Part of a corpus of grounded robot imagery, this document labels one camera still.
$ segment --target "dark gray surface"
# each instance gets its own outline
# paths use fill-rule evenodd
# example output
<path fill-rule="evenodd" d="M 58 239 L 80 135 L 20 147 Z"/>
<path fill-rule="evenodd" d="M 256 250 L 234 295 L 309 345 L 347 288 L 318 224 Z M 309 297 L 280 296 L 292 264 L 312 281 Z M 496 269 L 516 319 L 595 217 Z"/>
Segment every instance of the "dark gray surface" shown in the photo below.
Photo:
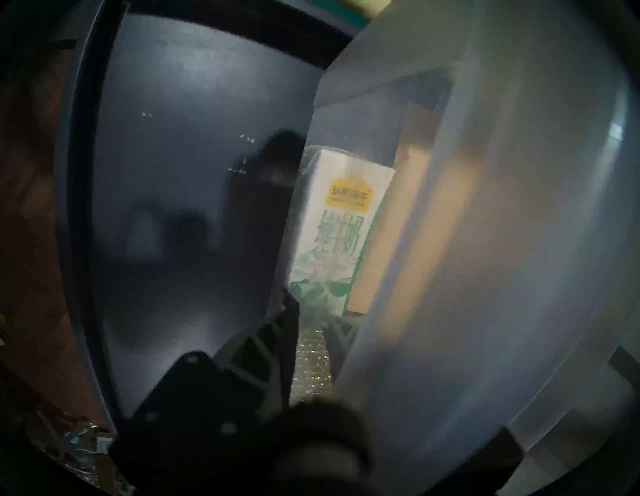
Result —
<path fill-rule="evenodd" d="M 322 70 L 125 16 L 100 103 L 92 281 L 131 416 L 183 353 L 260 325 Z"/>

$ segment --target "black rubber edge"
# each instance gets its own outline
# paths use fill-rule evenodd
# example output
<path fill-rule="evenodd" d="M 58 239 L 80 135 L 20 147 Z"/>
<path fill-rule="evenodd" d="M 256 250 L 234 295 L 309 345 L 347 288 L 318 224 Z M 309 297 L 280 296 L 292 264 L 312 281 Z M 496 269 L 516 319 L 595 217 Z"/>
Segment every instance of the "black rubber edge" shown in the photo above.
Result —
<path fill-rule="evenodd" d="M 95 315 L 91 284 L 92 164 L 102 82 L 125 7 L 87 0 L 87 19 L 65 85 L 56 137 L 55 201 L 60 271 L 84 369 L 104 420 L 115 434 L 124 418 Z"/>
<path fill-rule="evenodd" d="M 130 12 L 197 22 L 322 69 L 352 40 L 339 29 L 275 0 L 131 0 Z"/>

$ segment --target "yellow logo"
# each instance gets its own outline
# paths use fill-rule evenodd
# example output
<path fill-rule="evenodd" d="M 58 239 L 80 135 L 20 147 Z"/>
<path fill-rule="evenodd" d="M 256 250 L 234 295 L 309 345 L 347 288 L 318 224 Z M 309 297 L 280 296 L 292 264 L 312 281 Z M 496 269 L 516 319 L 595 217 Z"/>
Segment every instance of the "yellow logo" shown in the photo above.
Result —
<path fill-rule="evenodd" d="M 364 182 L 362 174 L 354 173 L 349 177 L 331 181 L 324 204 L 328 207 L 366 213 L 369 211 L 372 195 L 373 189 Z"/>

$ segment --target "black plastic part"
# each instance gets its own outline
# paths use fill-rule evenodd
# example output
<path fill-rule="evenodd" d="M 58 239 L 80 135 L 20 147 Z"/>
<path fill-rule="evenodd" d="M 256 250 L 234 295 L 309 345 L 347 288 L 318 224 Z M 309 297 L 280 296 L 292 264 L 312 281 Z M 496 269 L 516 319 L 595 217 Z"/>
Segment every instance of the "black plastic part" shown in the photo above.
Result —
<path fill-rule="evenodd" d="M 298 344 L 300 304 L 286 289 L 284 291 L 285 311 L 276 322 L 283 330 L 278 343 L 278 359 L 280 361 L 280 384 L 282 386 L 282 408 L 289 407 L 291 383 L 296 368 L 296 346 Z"/>
<path fill-rule="evenodd" d="M 289 450 L 327 444 L 353 453 L 360 461 L 363 476 L 368 473 L 371 454 L 364 425 L 357 415 L 336 404 L 299 404 L 246 436 L 234 436 L 224 447 L 204 441 L 189 446 L 189 467 L 180 461 L 179 469 L 172 469 L 170 474 L 165 472 L 140 494 L 201 495 L 210 493 L 212 488 L 221 493 L 296 494 L 306 489 L 298 493 L 318 494 L 320 487 L 333 488 L 336 495 L 372 494 L 360 480 L 305 477 L 283 481 L 274 476 L 278 460 Z"/>
<path fill-rule="evenodd" d="M 255 430 L 254 411 L 247 395 L 206 353 L 187 353 L 121 430 L 109 455 L 139 489 L 210 471 L 227 463 L 237 440 Z"/>

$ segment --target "wooden floor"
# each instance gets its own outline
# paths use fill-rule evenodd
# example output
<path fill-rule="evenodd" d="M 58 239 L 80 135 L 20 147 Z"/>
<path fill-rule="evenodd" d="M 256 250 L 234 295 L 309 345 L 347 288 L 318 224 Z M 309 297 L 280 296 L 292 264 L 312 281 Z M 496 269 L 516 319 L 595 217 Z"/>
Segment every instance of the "wooden floor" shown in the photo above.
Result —
<path fill-rule="evenodd" d="M 0 89 L 0 362 L 63 412 L 104 425 L 63 295 L 53 156 L 70 49 L 48 47 Z"/>

